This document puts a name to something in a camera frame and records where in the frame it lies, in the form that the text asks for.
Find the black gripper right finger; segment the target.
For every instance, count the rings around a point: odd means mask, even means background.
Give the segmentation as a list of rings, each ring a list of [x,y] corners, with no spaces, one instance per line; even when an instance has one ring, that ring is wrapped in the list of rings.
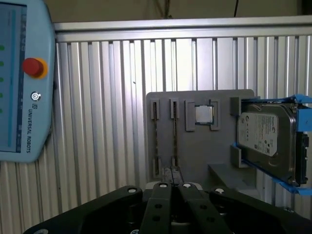
[[[227,187],[199,190],[185,182],[179,167],[172,167],[172,181],[201,234],[310,234],[312,222]]]

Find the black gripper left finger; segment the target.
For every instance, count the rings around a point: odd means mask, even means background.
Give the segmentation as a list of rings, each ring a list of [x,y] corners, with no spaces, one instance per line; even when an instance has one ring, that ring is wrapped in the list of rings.
[[[124,186],[41,222],[27,234],[168,234],[171,229],[172,168],[145,190]]]

